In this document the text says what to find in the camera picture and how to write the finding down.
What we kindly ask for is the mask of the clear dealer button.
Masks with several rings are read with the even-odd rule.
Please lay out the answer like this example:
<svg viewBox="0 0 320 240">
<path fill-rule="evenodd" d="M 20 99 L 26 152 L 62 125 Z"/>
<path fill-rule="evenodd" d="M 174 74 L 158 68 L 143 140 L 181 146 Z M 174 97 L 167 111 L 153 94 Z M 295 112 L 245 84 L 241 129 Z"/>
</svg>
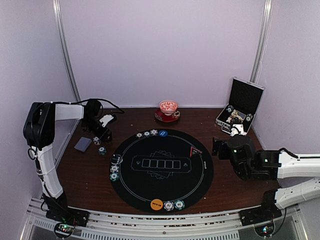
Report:
<svg viewBox="0 0 320 240">
<path fill-rule="evenodd" d="M 112 165 L 120 165 L 122 162 L 123 162 L 123 157 L 120 154 L 114 154 L 110 159 L 110 163 Z"/>
</svg>

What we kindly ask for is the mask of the triangular all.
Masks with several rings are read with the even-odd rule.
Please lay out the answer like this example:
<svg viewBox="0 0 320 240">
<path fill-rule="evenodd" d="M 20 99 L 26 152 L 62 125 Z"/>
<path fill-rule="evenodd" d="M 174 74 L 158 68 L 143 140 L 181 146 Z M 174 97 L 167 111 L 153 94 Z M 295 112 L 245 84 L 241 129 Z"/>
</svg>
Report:
<svg viewBox="0 0 320 240">
<path fill-rule="evenodd" d="M 196 155 L 201 155 L 203 152 L 195 147 L 191 147 L 190 148 L 190 158 L 193 157 L 193 156 L 196 156 Z"/>
</svg>

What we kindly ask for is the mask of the orange big blind button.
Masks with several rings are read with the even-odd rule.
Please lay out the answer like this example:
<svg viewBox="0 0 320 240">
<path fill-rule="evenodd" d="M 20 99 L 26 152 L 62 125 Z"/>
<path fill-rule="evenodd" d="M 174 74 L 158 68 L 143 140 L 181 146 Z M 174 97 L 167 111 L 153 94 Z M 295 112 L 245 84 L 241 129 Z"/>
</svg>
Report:
<svg viewBox="0 0 320 240">
<path fill-rule="evenodd" d="M 154 211 L 160 211 L 164 206 L 164 203 L 162 200 L 155 198 L 150 202 L 150 207 Z"/>
</svg>

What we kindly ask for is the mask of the grey card deck box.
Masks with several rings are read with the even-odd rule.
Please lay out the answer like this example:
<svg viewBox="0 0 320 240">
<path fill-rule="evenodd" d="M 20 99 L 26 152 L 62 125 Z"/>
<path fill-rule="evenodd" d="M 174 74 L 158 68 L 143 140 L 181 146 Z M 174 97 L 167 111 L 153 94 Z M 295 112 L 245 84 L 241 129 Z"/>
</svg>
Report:
<svg viewBox="0 0 320 240">
<path fill-rule="evenodd" d="M 74 148 L 80 152 L 85 152 L 91 143 L 92 140 L 90 138 L 81 137 Z"/>
</svg>

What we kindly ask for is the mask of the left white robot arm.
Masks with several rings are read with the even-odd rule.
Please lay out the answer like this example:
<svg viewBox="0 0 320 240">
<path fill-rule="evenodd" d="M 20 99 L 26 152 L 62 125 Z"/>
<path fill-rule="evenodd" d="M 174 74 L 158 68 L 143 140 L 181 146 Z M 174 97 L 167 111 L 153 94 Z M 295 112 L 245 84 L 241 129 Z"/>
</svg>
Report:
<svg viewBox="0 0 320 240">
<path fill-rule="evenodd" d="M 43 194 L 55 201 L 64 195 L 53 157 L 56 122 L 81 120 L 102 142 L 112 140 L 112 132 L 107 125 L 116 121 L 116 115 L 100 116 L 100 99 L 90 98 L 85 102 L 86 105 L 81 102 L 34 102 L 23 127 L 23 136 L 29 146 L 28 155 L 35 160 Z"/>
</svg>

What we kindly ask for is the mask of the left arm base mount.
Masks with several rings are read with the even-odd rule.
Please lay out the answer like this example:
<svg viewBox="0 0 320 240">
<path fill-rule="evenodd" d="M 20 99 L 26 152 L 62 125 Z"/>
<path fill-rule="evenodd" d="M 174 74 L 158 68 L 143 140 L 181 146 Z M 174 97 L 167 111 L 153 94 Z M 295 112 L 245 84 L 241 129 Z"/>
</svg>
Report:
<svg viewBox="0 0 320 240">
<path fill-rule="evenodd" d="M 67 196 L 63 193 L 58 198 L 42 194 L 47 206 L 45 217 L 62 225 L 86 227 L 90 213 L 86 210 L 68 207 Z"/>
</svg>

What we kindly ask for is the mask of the orange chip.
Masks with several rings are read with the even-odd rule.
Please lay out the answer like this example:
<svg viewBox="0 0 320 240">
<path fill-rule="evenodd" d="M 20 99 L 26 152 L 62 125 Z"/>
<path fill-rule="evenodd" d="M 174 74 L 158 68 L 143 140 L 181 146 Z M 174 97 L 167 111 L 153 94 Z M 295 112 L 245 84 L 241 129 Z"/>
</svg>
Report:
<svg viewBox="0 0 320 240">
<path fill-rule="evenodd" d="M 142 134 L 141 132 L 139 132 L 139 133 L 136 134 L 136 137 L 137 137 L 138 139 L 140 139 L 140 138 L 143 137 L 143 134 Z"/>
</svg>

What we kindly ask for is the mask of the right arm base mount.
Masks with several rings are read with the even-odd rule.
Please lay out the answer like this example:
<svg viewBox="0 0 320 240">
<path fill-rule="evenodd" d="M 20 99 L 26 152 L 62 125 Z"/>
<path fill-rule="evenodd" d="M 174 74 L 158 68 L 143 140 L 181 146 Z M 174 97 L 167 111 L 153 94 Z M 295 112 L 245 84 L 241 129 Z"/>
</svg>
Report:
<svg viewBox="0 0 320 240">
<path fill-rule="evenodd" d="M 243 227 L 253 225 L 255 233 L 266 239 L 277 232 L 275 220 L 282 216 L 282 211 L 273 203 L 262 203 L 258 207 L 241 210 L 238 214 Z"/>
</svg>

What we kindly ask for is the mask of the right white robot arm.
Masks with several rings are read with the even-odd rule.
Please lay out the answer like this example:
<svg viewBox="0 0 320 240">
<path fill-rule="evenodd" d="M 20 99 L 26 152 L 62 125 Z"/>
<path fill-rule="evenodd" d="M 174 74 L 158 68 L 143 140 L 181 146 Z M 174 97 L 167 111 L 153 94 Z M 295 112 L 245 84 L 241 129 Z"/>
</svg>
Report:
<svg viewBox="0 0 320 240">
<path fill-rule="evenodd" d="M 259 220 L 268 220 L 275 212 L 320 196 L 319 154 L 295 154 L 286 148 L 256 150 L 252 139 L 236 134 L 228 140 L 213 139 L 212 155 L 229 160 L 242 180 L 279 180 L 309 177 L 308 181 L 287 188 L 266 191 L 256 210 Z"/>
</svg>

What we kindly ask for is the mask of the blue small blind button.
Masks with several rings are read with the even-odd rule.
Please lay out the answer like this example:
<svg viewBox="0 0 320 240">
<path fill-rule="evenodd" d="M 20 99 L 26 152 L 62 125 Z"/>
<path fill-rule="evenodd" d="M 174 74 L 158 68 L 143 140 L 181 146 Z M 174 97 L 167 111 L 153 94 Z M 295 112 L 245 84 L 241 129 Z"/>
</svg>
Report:
<svg viewBox="0 0 320 240">
<path fill-rule="evenodd" d="M 167 132 L 166 130 L 160 130 L 160 131 L 158 132 L 158 135 L 159 135 L 160 137 L 166 137 L 166 136 L 168 135 L 168 132 Z"/>
</svg>

